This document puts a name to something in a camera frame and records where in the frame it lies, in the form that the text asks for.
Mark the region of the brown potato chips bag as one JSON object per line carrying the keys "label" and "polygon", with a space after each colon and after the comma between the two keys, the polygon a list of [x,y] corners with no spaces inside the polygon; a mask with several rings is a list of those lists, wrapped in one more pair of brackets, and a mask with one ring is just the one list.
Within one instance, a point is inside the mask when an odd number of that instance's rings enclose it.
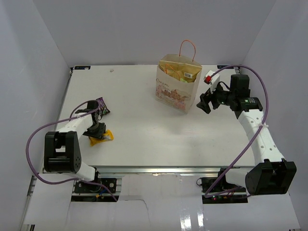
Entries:
{"label": "brown potato chips bag", "polygon": [[188,64],[182,61],[174,62],[160,60],[158,66],[165,74],[178,81],[180,78],[188,78],[189,83],[195,82],[198,73],[202,70],[200,65]]}

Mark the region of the cream paper gift bag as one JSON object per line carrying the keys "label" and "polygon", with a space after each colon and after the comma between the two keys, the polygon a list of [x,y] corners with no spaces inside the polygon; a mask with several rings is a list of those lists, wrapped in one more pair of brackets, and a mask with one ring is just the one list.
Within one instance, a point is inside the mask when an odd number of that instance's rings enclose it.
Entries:
{"label": "cream paper gift bag", "polygon": [[[186,57],[181,52],[182,46],[185,42],[190,43],[193,47],[192,57]],[[182,61],[188,64],[200,65],[195,60],[195,55],[196,55],[196,46],[190,40],[185,39],[182,41],[179,52],[177,54],[167,54],[161,60],[174,61],[174,62]],[[156,82],[155,95],[157,100],[169,106],[172,106],[184,113],[187,113],[195,100],[201,73],[202,70],[201,72],[198,73],[195,82],[184,83],[165,74],[157,65],[156,78],[155,78]]]}

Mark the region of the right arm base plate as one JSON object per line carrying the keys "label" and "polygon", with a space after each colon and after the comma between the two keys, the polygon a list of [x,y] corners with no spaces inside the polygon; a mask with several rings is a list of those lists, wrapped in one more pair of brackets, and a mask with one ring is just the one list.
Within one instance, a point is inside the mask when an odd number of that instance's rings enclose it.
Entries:
{"label": "right arm base plate", "polygon": [[205,195],[206,191],[222,174],[224,168],[221,168],[216,177],[200,177],[196,181],[196,185],[202,189],[203,204],[243,204],[248,203],[248,195],[246,189],[235,184],[227,183],[224,176],[214,188]]}

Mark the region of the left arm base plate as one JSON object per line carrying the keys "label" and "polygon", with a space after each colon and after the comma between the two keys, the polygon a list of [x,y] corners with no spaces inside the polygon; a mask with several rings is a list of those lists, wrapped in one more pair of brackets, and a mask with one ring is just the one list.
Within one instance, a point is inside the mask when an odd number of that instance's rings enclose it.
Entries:
{"label": "left arm base plate", "polygon": [[[106,186],[108,190],[114,194],[116,192],[117,179],[116,178],[98,178],[98,183]],[[109,193],[104,187],[99,185],[92,185],[84,182],[78,182],[75,184],[74,193],[96,193],[103,194]]]}

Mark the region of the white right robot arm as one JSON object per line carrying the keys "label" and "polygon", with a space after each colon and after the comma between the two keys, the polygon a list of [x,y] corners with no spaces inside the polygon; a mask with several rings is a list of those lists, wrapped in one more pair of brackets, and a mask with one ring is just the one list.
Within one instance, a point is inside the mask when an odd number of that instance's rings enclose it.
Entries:
{"label": "white right robot arm", "polygon": [[224,90],[220,76],[209,71],[204,77],[210,88],[200,96],[197,107],[209,114],[220,105],[228,106],[244,128],[252,149],[255,165],[251,169],[235,168],[233,164],[222,168],[218,178],[206,190],[215,186],[223,192],[234,186],[245,188],[250,195],[285,194],[296,173],[293,161],[287,161],[277,148],[263,119],[265,112],[257,97],[250,96],[249,76],[231,76],[230,86]]}

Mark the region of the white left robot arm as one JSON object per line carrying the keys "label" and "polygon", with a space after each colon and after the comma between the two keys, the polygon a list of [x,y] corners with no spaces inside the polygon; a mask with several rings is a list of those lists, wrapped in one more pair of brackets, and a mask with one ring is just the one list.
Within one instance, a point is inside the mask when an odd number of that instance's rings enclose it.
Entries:
{"label": "white left robot arm", "polygon": [[85,109],[76,111],[76,119],[57,131],[45,135],[44,169],[51,173],[64,173],[84,180],[91,192],[97,192],[102,180],[96,177],[96,168],[82,161],[79,139],[87,136],[103,141],[106,125],[99,122],[100,104],[96,100],[87,102]]}

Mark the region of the brown m&m's candy pack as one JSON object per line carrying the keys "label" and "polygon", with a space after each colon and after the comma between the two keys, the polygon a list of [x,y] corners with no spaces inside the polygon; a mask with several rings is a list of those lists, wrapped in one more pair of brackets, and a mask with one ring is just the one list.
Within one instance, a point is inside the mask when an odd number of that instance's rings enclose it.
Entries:
{"label": "brown m&m's candy pack", "polygon": [[97,98],[96,99],[99,102],[100,105],[100,116],[105,116],[110,113],[110,110],[107,108],[106,103],[104,102],[103,98]]}

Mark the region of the yellow snack bar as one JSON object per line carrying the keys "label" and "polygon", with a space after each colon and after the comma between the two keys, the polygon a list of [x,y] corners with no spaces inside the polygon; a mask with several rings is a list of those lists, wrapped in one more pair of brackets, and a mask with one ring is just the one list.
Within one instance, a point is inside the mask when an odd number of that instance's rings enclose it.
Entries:
{"label": "yellow snack bar", "polygon": [[90,147],[93,147],[96,144],[106,142],[106,141],[113,141],[114,136],[111,132],[111,130],[107,130],[101,138],[94,138],[94,137],[89,137],[90,140]]}

